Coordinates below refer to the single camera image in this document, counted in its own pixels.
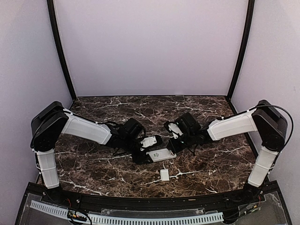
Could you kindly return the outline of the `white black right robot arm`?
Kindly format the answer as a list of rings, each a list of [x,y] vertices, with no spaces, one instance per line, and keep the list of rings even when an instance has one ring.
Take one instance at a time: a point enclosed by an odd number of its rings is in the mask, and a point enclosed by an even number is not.
[[[240,191],[239,199],[250,203],[257,196],[257,189],[273,169],[280,152],[291,139],[287,134],[288,122],[280,111],[289,112],[267,100],[246,111],[229,117],[220,117],[200,125],[190,113],[185,113],[173,122],[167,121],[165,129],[173,134],[167,148],[174,154],[192,146],[219,141],[234,135],[258,132],[262,144],[255,165],[248,177],[247,186]]]

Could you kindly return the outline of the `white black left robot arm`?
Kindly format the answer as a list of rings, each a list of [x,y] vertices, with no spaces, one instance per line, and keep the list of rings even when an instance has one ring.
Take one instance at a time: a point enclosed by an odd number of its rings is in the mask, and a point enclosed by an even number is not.
[[[31,122],[32,140],[30,147],[35,152],[37,167],[48,190],[48,197],[55,204],[66,201],[66,193],[60,190],[54,156],[55,144],[61,134],[74,135],[98,144],[123,149],[131,153],[136,163],[148,158],[144,151],[153,145],[151,136],[140,137],[145,128],[130,118],[125,124],[96,122],[65,109],[61,102],[54,101],[40,112]]]

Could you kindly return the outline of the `white battery cover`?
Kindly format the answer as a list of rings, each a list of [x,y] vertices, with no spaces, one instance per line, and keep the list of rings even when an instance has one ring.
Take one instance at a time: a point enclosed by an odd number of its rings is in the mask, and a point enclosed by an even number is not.
[[[170,180],[168,169],[160,170],[160,179],[161,179],[161,181],[169,181]]]

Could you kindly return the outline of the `white remote control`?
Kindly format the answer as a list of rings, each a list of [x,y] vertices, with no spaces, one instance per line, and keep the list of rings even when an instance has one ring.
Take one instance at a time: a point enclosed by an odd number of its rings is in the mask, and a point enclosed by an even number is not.
[[[146,154],[149,155],[150,159],[153,162],[169,160],[177,157],[175,153],[173,153],[171,150],[168,150],[167,148],[149,151]]]

